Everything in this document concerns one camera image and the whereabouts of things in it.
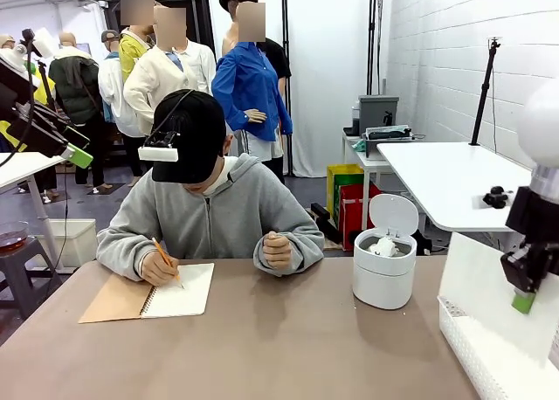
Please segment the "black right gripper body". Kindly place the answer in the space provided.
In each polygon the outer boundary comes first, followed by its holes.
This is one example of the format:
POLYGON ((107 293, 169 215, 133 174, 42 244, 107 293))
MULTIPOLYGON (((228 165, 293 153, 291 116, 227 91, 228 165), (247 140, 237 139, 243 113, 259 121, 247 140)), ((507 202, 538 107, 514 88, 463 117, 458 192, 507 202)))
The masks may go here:
POLYGON ((506 226, 522 235, 519 247, 558 243, 558 205, 530 188, 519 188, 506 226))

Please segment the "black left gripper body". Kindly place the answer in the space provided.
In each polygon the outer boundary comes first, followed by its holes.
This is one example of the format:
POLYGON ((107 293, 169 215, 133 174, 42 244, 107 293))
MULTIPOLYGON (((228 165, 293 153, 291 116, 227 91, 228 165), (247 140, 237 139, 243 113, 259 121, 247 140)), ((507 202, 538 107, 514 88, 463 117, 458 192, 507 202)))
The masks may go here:
POLYGON ((57 130, 57 122, 65 123, 57 113, 35 99, 34 93, 43 88, 46 98, 51 98, 51 87, 43 77, 26 77, 7 62, 1 62, 1 120, 7 121, 7 132, 30 151, 47 157, 60 156, 69 141, 57 130))

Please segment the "person's right hand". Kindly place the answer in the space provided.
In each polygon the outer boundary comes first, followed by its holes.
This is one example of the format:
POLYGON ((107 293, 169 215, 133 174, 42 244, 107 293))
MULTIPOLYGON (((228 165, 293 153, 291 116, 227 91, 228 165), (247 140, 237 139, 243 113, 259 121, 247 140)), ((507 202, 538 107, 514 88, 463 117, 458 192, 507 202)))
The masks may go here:
POLYGON ((141 277, 152 286, 162 286, 175 280, 178 274, 179 260, 167 255, 167 260, 157 252, 149 252, 141 261, 141 277))

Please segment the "person's left hand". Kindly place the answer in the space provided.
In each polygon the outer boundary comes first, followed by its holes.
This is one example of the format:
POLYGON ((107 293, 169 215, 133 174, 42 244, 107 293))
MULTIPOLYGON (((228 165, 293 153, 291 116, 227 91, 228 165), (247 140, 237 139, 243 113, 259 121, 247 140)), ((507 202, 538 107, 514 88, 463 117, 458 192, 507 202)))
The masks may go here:
POLYGON ((287 237, 270 231, 263 240, 264 261, 275 271, 286 271, 291 266, 292 248, 287 237))

